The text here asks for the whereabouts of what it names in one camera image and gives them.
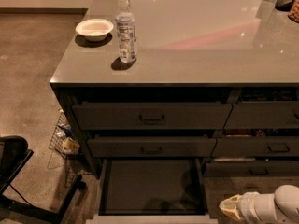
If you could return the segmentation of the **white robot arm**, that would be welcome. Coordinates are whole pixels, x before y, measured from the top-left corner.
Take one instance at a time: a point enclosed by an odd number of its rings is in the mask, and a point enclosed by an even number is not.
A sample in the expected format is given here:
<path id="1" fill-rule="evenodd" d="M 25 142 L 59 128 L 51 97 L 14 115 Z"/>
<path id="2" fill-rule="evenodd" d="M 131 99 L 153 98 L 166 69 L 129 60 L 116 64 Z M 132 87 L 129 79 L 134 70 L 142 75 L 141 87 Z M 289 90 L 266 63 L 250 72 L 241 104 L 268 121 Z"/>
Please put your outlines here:
<path id="1" fill-rule="evenodd" d="M 299 224 L 299 188 L 278 187 L 273 193 L 246 192 L 221 201 L 220 210 L 247 224 Z"/>

